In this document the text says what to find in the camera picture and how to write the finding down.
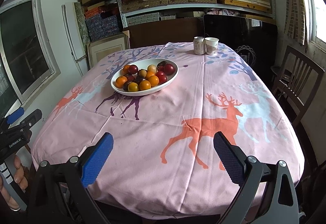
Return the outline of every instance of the pink tablecloth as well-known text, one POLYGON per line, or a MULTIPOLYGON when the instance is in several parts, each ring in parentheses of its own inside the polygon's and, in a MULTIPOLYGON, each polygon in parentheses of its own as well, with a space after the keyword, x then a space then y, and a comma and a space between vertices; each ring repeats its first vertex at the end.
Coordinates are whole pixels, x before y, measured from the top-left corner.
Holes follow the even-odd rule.
POLYGON ((219 214, 239 187, 213 148, 217 131, 261 162, 285 160, 299 181, 304 156, 288 118, 224 44, 213 57, 194 55, 192 43, 168 43, 102 59, 58 103, 32 156, 36 168, 42 160, 66 162, 110 132, 113 151, 88 187, 94 199, 152 219, 219 214), (143 97, 113 92, 110 79, 118 69, 155 57, 179 66, 172 84, 143 97))

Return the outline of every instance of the paper cup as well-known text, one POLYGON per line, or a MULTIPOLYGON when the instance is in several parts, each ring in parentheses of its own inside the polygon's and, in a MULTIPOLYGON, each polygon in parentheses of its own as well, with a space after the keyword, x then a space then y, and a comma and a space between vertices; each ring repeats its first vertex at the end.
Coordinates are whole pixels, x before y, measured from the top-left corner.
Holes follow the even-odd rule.
POLYGON ((218 39, 214 37, 206 37, 206 54, 213 56, 216 54, 217 46, 218 46, 218 39))

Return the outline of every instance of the blue gripper pad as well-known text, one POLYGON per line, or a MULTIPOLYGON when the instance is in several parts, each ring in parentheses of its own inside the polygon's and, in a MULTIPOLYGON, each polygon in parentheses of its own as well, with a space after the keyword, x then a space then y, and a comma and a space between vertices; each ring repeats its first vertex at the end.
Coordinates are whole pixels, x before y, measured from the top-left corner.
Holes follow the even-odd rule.
POLYGON ((19 107, 16 111, 14 111, 11 115, 8 116, 7 124, 13 124, 18 118, 22 117, 24 114, 24 108, 19 107))
POLYGON ((241 162, 238 156, 245 159, 245 154, 239 147, 232 146, 222 132, 217 132, 214 135, 213 144, 217 155, 220 157, 226 172, 231 178, 231 181, 241 187, 245 180, 246 165, 244 160, 241 162))
POLYGON ((96 148, 82 167, 81 182, 84 188, 95 182, 104 163, 109 157, 113 149, 113 136, 106 132, 95 147, 96 148))

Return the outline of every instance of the window frame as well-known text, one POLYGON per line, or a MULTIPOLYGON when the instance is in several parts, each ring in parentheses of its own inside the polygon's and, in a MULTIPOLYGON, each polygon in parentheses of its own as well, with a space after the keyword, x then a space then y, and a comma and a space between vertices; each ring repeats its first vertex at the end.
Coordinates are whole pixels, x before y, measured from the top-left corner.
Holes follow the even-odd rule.
POLYGON ((15 111, 16 109, 18 109, 20 106, 22 105, 25 106, 26 104, 31 103, 31 98, 34 97, 35 94, 38 94, 41 90, 43 90, 52 80, 54 80, 60 74, 60 70, 56 63, 55 57, 53 55, 52 48, 45 29, 45 24, 43 20, 42 9, 41 9, 41 0, 6 0, 0 6, 0 13, 3 13, 4 11, 27 1, 32 2, 32 10, 33 10, 33 18, 34 18, 36 34, 45 61, 48 65, 48 70, 41 77, 36 79, 34 83, 24 93, 21 93, 9 68, 9 64, 7 62, 4 53, 4 47, 3 47, 1 31, 0 31, 1 60, 3 63, 4 70, 9 79, 9 84, 14 89, 14 92, 16 93, 16 96, 18 98, 17 101, 12 105, 12 107, 8 111, 7 115, 15 111))
POLYGON ((317 20, 314 0, 308 0, 309 13, 306 13, 306 19, 309 19, 308 42, 326 51, 326 43, 317 37, 317 20))

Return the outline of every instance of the orange deer print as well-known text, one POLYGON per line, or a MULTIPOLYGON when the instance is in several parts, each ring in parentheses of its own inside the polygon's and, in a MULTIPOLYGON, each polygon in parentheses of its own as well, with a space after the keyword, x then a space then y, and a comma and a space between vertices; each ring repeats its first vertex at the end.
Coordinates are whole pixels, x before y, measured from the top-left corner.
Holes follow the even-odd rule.
MULTIPOLYGON (((226 110, 226 118, 215 118, 215 119, 192 118, 188 120, 183 120, 181 122, 183 124, 181 134, 174 138, 171 138, 169 140, 169 143, 161 153, 162 163, 167 163, 167 160, 165 158, 167 149, 178 140, 186 139, 188 137, 192 137, 192 140, 189 143, 189 148, 194 154, 198 164, 201 165, 204 169, 208 169, 208 166, 205 163, 203 163, 196 154, 196 145, 197 143, 199 143, 200 139, 203 136, 209 136, 213 138, 216 132, 222 131, 222 133, 229 140, 229 142, 232 145, 236 145, 234 140, 234 135, 237 133, 237 129, 238 129, 238 120, 236 118, 236 115, 239 116, 243 116, 243 115, 235 106, 239 106, 241 105, 241 103, 238 103, 238 100, 235 101, 232 97, 230 97, 230 100, 228 100, 228 98, 224 93, 218 96, 218 99, 221 102, 221 104, 215 103, 211 99, 211 94, 207 94, 206 98, 211 104, 215 106, 223 107, 223 109, 226 110)), ((222 162, 220 162, 219 168, 221 170, 225 170, 222 165, 222 162)))
POLYGON ((63 97, 58 104, 56 105, 56 107, 53 109, 53 112, 56 110, 55 115, 53 117, 53 119, 57 116, 59 110, 64 107, 65 105, 67 105, 71 100, 75 99, 77 97, 78 94, 81 94, 83 91, 83 88, 81 86, 78 86, 77 88, 72 88, 71 89, 71 96, 66 98, 63 97))

